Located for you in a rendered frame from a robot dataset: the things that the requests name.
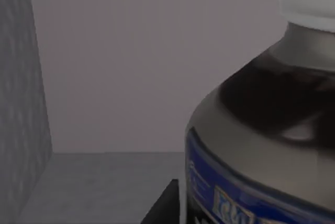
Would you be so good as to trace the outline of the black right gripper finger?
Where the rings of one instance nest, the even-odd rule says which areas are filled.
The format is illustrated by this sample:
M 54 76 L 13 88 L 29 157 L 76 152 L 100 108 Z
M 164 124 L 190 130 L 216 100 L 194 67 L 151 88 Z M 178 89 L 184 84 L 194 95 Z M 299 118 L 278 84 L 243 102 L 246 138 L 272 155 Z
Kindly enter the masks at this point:
M 140 224 L 180 224 L 178 179 L 172 179 Z

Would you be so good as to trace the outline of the dark bottle with blue label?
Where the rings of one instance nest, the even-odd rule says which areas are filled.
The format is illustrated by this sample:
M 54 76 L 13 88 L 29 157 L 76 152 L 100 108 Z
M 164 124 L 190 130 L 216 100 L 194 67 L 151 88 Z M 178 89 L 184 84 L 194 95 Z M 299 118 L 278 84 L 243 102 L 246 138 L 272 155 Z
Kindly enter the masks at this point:
M 185 224 L 335 224 L 335 0 L 279 0 L 283 37 L 186 127 Z

